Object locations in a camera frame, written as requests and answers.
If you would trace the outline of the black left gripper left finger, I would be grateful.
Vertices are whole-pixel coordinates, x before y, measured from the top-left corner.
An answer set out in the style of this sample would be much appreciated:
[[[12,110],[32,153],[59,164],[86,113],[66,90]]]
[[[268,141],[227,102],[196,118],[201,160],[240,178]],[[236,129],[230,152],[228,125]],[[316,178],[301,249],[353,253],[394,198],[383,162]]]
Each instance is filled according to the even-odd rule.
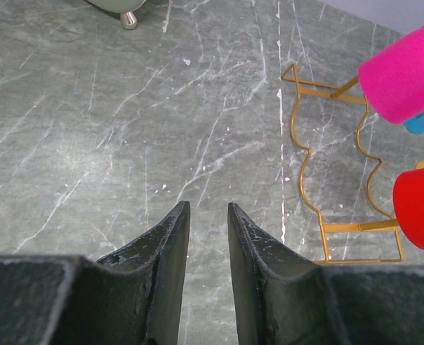
[[[176,344],[189,232],[181,201],[95,262],[0,255],[0,344]]]

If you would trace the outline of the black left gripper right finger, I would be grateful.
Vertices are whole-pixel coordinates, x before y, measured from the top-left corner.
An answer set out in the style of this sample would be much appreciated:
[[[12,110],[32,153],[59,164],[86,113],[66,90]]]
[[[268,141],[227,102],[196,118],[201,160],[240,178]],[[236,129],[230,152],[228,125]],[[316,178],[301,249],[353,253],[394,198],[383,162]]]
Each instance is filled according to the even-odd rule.
[[[424,344],[424,266],[319,265],[228,206],[240,344]]]

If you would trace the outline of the red wine glass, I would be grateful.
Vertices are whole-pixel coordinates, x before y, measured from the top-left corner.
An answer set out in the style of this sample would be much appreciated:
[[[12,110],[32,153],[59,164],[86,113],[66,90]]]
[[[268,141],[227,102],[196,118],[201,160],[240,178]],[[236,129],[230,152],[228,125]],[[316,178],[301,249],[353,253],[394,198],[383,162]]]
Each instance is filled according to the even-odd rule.
[[[424,168],[400,174],[392,198],[403,234],[417,248],[424,250]]]

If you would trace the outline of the blue wine glass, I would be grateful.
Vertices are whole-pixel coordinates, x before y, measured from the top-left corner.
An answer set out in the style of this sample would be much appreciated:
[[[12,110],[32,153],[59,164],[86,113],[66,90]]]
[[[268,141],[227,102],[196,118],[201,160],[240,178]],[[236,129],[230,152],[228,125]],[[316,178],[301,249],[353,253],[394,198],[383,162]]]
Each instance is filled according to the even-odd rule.
[[[404,123],[405,128],[413,134],[424,134],[424,112]]]

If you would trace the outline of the pink wine glass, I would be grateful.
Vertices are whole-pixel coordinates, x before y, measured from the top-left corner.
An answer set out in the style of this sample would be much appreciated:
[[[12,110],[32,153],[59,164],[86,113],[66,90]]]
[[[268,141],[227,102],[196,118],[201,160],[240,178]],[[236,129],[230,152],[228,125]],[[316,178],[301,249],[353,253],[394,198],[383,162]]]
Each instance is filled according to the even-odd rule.
[[[372,108],[391,124],[424,112],[424,27],[359,66],[359,85]]]

